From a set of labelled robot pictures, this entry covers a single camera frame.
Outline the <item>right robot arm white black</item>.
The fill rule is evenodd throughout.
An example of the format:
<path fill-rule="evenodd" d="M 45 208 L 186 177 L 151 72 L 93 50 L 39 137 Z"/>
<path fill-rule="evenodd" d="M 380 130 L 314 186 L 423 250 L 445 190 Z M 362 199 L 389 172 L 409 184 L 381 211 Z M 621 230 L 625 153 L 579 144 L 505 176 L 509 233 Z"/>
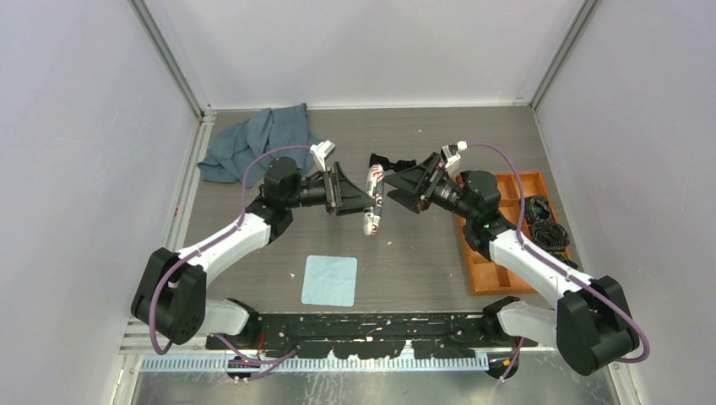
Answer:
<path fill-rule="evenodd" d="M 464 219 L 463 234 L 472 251 L 518 275 L 551 304 L 528 305 L 514 297 L 487 306 L 483 338 L 503 346 L 513 337 L 555 348 L 580 375 L 628 362 L 628 354 L 648 353 L 647 341 L 631 317 L 621 285 L 609 276 L 592 278 L 544 252 L 523 236 L 520 226 L 499 210 L 497 178 L 466 170 L 455 181 L 440 154 L 386 175 L 388 197 L 420 213 L 437 205 Z"/>

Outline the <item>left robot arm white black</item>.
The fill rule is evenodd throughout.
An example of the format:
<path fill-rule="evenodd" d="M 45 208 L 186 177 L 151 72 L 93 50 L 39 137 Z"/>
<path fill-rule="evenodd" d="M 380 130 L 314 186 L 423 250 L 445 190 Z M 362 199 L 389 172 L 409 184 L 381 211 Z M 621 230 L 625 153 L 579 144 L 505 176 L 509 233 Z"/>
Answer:
<path fill-rule="evenodd" d="M 208 286 L 247 254 L 282 236 L 295 208 L 323 206 L 330 214 L 344 216 L 363 213 L 375 203 L 339 163 L 304 177 L 293 159 L 274 159 L 242 219 L 195 246 L 160 248 L 150 255 L 130 312 L 175 345 L 197 334 L 218 333 L 239 349 L 251 348 L 259 336 L 251 309 L 238 300 L 208 299 Z"/>

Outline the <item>light blue cleaning cloth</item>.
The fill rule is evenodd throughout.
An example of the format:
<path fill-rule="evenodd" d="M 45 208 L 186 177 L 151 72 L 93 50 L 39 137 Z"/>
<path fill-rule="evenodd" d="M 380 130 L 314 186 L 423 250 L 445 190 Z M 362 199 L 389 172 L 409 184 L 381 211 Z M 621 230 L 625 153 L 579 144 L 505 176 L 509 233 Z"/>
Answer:
<path fill-rule="evenodd" d="M 308 256 L 301 303 L 352 307 L 355 303 L 357 265 L 355 257 Z"/>

